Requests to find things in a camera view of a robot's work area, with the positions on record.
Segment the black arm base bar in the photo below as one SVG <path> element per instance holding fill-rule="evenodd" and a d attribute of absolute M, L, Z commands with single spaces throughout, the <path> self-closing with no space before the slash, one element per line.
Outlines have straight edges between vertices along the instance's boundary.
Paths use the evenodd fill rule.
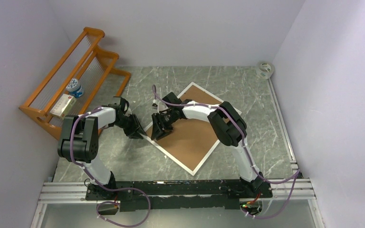
<path fill-rule="evenodd" d="M 272 198 L 270 184 L 263 182 L 252 192 L 240 179 L 118 181 L 111 192 L 89 184 L 87 201 L 117 201 L 121 212 L 141 209 L 195 209 L 222 207 L 238 209 L 240 204 L 254 198 Z"/>

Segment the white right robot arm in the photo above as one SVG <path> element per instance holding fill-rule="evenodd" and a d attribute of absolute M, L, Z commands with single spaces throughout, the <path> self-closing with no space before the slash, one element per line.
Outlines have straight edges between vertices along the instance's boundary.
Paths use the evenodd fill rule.
<path fill-rule="evenodd" d="M 243 193 L 254 197 L 260 192 L 264 181 L 250 153 L 247 124 L 229 102 L 212 105 L 190 99 L 182 101 L 172 92 L 161 99 L 161 102 L 166 104 L 167 109 L 152 114 L 151 140 L 157 141 L 170 135 L 173 123 L 180 119 L 208 122 L 218 140 L 235 149 L 233 156 L 239 168 Z"/>

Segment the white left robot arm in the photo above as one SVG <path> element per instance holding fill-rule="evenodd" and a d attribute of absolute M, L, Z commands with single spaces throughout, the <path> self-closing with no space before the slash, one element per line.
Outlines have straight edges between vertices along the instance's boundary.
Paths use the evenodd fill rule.
<path fill-rule="evenodd" d="M 99 106 L 81 115 L 67 115 L 58 141 L 58 155 L 78 166 L 98 186 L 98 193 L 106 200 L 117 193 L 114 174 L 98 157 L 99 130 L 119 127 L 130 139 L 143 139 L 146 135 L 129 102 L 119 96 L 112 104 Z"/>

